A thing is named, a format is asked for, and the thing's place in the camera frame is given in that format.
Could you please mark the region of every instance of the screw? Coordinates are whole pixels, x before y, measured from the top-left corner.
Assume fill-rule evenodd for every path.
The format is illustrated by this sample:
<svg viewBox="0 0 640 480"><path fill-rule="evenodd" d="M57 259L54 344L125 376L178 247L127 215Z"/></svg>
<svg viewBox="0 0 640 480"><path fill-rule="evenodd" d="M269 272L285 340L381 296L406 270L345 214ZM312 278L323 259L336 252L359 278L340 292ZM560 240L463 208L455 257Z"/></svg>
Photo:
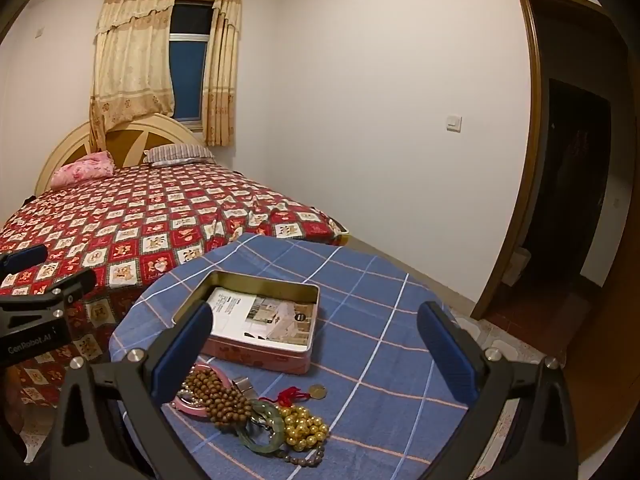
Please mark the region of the screw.
<svg viewBox="0 0 640 480"><path fill-rule="evenodd" d="M497 348L494 348L494 347L487 348L484 351L484 355L491 362L496 362L502 359L502 352L500 352Z"/></svg>
<svg viewBox="0 0 640 480"><path fill-rule="evenodd" d="M134 348L127 354L127 359L132 363L137 363L145 358L145 351L142 348Z"/></svg>
<svg viewBox="0 0 640 480"><path fill-rule="evenodd" d="M69 366L71 366L74 370L82 368L82 365L84 365L84 359L82 359L81 357L74 357L69 363Z"/></svg>
<svg viewBox="0 0 640 480"><path fill-rule="evenodd" d="M547 356L545 357L545 366L549 368L549 370L558 370L560 363L555 357Z"/></svg>

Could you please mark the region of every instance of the door frame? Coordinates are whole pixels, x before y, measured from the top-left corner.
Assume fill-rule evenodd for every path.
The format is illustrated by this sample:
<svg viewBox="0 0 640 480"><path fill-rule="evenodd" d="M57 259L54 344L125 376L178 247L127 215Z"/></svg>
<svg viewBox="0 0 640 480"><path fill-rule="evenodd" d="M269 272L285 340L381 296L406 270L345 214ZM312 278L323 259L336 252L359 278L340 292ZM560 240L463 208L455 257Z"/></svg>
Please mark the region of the door frame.
<svg viewBox="0 0 640 480"><path fill-rule="evenodd" d="M575 4L589 7L592 10L608 16L606 11L598 4L590 0L568 0ZM487 311L491 300L494 298L496 290L502 281L502 277L509 267L511 255L516 250L518 236L525 221L529 203L531 200L533 183L536 174L536 163L538 160L538 144L540 142L540 128L542 127L542 71L540 63L540 48L538 46L538 36L536 23L530 0L520 0L522 13L524 16L525 28L527 31L527 43L529 44L529 65L531 78L531 106L529 113L529 135L527 138L527 150L525 152L524 166L518 195L513 207L513 213L507 232L502 242L502 247L495 260L494 268L489 275L489 279L484 286L484 290L474 307L471 317L481 319Z"/></svg>

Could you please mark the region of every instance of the wooden headboard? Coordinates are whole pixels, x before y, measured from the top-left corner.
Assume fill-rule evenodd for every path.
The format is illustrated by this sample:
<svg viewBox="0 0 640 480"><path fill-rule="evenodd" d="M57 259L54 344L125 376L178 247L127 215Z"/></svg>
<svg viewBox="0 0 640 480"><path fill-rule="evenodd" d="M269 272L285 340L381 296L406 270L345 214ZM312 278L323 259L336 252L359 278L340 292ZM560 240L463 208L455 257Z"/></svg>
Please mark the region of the wooden headboard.
<svg viewBox="0 0 640 480"><path fill-rule="evenodd" d="M49 189L53 172L89 153L89 123L84 123L66 136L53 150L40 172L35 195ZM170 117L154 114L130 123L121 124L107 132L107 150L113 156L117 168L140 164L144 151L164 144L199 144L190 130Z"/></svg>

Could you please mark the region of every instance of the round table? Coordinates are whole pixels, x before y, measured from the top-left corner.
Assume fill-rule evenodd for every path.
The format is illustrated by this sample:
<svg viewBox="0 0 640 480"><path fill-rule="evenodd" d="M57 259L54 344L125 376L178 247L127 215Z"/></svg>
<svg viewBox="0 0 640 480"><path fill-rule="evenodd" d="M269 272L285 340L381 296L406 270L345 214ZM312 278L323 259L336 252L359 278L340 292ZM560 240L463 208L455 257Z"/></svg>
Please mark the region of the round table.
<svg viewBox="0 0 640 480"><path fill-rule="evenodd" d="M252 453L210 422L162 411L211 478L415 480L465 414L416 328L416 311L435 295L389 261L346 247L243 235L165 274L134 304L110 340L111 359L148 348L172 325L190 292L213 270L313 283L320 288L312 365L303 376L216 360L230 378L249 377L261 397L323 384L304 403L332 428L324 461L299 468ZM211 361L200 356L201 362Z"/></svg>

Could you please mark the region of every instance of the red string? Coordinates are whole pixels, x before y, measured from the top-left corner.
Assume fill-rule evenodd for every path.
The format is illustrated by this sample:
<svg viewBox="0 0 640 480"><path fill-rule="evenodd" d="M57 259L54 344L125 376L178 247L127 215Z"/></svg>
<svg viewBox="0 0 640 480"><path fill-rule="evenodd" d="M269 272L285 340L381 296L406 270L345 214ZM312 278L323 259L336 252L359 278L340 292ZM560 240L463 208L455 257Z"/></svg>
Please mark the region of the red string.
<svg viewBox="0 0 640 480"><path fill-rule="evenodd" d="M294 401L296 400L307 400L310 399L311 395L306 394L300 388L296 388L292 386L287 388L286 390L282 390L278 394L278 398L276 400L271 400L269 397L260 397L260 400L268 400L269 402L273 402L274 404L279 404L281 406L285 406L286 408L290 408Z"/></svg>

